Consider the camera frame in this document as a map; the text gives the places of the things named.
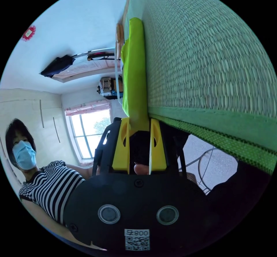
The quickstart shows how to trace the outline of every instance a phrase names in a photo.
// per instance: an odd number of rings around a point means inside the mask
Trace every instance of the black and white striped shirt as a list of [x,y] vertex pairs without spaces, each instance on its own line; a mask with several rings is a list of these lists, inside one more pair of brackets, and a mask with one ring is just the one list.
[[23,182],[19,197],[39,205],[51,218],[65,225],[63,211],[66,202],[85,179],[63,161],[53,161]]

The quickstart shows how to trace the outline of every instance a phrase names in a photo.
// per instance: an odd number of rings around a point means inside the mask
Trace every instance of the sticker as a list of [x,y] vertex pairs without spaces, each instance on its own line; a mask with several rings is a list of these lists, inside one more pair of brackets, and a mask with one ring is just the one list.
[[124,229],[124,236],[126,250],[150,250],[149,229]]
[[35,34],[35,26],[29,27],[22,36],[24,41],[30,40]]
[[29,30],[26,32],[25,36],[26,36],[26,37],[29,37],[32,33],[33,33],[33,32],[29,29]]

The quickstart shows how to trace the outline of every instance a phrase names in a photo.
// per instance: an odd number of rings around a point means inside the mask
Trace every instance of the window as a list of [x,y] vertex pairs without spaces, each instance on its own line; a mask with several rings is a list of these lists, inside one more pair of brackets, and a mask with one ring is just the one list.
[[111,124],[110,110],[74,115],[70,123],[82,159],[93,159],[105,128]]

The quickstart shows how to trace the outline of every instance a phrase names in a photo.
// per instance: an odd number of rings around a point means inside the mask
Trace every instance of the yellow plastic bracket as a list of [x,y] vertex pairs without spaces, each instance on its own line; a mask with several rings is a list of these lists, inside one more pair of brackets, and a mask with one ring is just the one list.
[[121,119],[115,155],[113,158],[113,169],[115,171],[127,171],[130,173],[130,146],[129,146],[129,118]]
[[151,119],[149,174],[151,174],[152,171],[164,170],[166,170],[166,159],[164,154],[160,123],[156,119]]

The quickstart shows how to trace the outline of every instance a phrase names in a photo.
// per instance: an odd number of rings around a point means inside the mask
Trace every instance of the face mask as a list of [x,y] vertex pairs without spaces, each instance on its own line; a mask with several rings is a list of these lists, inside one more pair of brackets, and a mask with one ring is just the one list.
[[21,169],[27,171],[36,166],[35,151],[29,142],[20,141],[14,146],[12,152]]

